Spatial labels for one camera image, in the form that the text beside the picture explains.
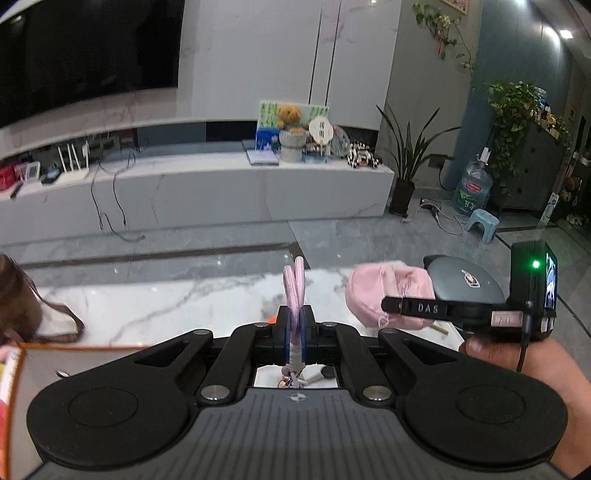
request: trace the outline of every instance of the brown teddy bear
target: brown teddy bear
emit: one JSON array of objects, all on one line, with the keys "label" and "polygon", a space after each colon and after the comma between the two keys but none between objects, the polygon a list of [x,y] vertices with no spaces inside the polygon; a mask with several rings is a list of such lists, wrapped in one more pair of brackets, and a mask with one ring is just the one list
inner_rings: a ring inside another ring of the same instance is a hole
[{"label": "brown teddy bear", "polygon": [[279,130],[287,130],[293,133],[306,131],[300,125],[301,110],[292,103],[281,105],[277,110],[277,116],[279,117],[277,121],[277,128]]}]

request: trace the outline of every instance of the television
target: television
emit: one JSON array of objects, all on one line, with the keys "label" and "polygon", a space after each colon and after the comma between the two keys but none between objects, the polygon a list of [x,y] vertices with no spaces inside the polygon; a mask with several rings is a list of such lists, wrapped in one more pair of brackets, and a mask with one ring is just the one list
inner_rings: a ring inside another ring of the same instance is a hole
[{"label": "television", "polygon": [[175,88],[184,0],[42,0],[0,24],[0,127],[70,103]]}]

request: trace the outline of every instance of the blue wall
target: blue wall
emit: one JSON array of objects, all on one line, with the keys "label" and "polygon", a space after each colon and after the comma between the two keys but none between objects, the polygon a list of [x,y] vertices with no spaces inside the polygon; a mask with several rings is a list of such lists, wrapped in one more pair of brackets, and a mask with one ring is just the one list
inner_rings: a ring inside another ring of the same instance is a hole
[{"label": "blue wall", "polygon": [[443,185],[453,189],[468,161],[487,145],[495,114],[485,83],[504,79],[534,82],[546,90],[553,112],[562,115],[569,92],[572,55],[529,0],[483,0],[478,69]]}]

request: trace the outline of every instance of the blue stool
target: blue stool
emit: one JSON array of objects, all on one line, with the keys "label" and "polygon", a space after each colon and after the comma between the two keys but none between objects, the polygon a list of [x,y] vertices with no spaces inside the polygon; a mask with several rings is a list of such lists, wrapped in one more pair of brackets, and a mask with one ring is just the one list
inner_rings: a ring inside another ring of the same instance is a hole
[{"label": "blue stool", "polygon": [[499,226],[499,219],[486,210],[478,208],[470,215],[470,220],[466,224],[466,230],[470,230],[476,223],[480,223],[484,227],[482,241],[486,244],[491,243],[492,238],[495,236],[496,228]]}]

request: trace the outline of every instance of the human hand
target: human hand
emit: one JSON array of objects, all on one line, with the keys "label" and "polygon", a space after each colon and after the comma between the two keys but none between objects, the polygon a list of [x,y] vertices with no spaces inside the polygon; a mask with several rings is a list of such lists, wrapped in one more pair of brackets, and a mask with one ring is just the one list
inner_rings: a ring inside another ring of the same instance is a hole
[{"label": "human hand", "polygon": [[[519,361],[518,343],[486,343],[471,337],[460,351],[499,367],[514,370]],[[583,372],[553,339],[532,343],[525,356],[523,374],[556,390],[569,414],[569,420],[552,463],[570,478],[591,465],[591,384]]]}]

